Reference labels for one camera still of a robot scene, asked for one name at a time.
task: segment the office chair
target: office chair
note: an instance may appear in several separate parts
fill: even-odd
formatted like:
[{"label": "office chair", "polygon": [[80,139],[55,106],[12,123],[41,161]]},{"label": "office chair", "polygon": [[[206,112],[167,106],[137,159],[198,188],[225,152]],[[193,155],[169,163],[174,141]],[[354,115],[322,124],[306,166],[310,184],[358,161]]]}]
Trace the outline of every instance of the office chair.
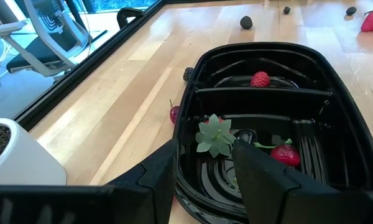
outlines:
[{"label": "office chair", "polygon": [[69,58],[79,54],[88,45],[91,40],[89,33],[70,18],[61,0],[24,2],[38,37],[23,48],[11,34],[21,30],[26,22],[0,25],[0,38],[19,52],[7,64],[7,70],[14,73],[31,69],[51,77],[73,68],[75,64]]}]

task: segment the black plastic container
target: black plastic container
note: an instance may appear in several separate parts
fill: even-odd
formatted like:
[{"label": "black plastic container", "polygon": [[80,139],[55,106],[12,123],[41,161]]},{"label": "black plastic container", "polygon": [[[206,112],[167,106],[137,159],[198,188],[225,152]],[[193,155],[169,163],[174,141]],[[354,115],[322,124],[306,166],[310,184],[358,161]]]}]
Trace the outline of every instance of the black plastic container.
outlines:
[{"label": "black plastic container", "polygon": [[[249,86],[258,71],[268,88]],[[232,158],[196,152],[199,122],[231,119],[231,133],[252,144],[293,139],[297,170],[337,190],[373,191],[373,139],[348,90],[317,51],[288,43],[218,47],[198,61],[173,137],[180,158],[176,197],[202,223],[248,223],[233,181]]]}]

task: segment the white planter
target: white planter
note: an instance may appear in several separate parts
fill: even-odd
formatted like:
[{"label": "white planter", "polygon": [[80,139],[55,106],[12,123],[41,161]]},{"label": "white planter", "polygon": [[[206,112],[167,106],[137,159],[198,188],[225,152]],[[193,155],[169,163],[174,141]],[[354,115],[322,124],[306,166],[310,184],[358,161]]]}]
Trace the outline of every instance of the white planter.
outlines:
[{"label": "white planter", "polygon": [[0,155],[0,185],[66,185],[65,169],[27,131],[5,118],[0,126],[11,132]]}]

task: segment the white chair armrest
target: white chair armrest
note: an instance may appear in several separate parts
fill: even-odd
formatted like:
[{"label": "white chair armrest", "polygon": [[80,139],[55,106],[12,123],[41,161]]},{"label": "white chair armrest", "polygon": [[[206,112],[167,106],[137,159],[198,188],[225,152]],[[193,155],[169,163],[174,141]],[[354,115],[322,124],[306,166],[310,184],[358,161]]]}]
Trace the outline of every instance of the white chair armrest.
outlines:
[{"label": "white chair armrest", "polygon": [[5,37],[7,35],[10,35],[12,32],[19,31],[24,26],[26,26],[26,22],[24,21],[0,25],[0,37]]}]

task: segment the light wood surface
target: light wood surface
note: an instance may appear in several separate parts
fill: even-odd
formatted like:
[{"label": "light wood surface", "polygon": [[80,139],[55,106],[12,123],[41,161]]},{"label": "light wood surface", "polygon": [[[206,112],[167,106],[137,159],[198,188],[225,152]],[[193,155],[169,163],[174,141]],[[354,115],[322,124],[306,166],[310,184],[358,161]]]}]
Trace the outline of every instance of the light wood surface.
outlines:
[{"label": "light wood surface", "polygon": [[[350,6],[357,12],[348,17]],[[313,47],[330,61],[373,135],[373,32],[359,33],[370,10],[373,0],[165,6],[31,133],[64,165],[68,184],[105,184],[170,139],[168,101],[180,102],[184,69],[202,54],[230,43],[283,41]],[[245,15],[252,30],[239,26]],[[170,223],[197,222],[175,203]]]}]

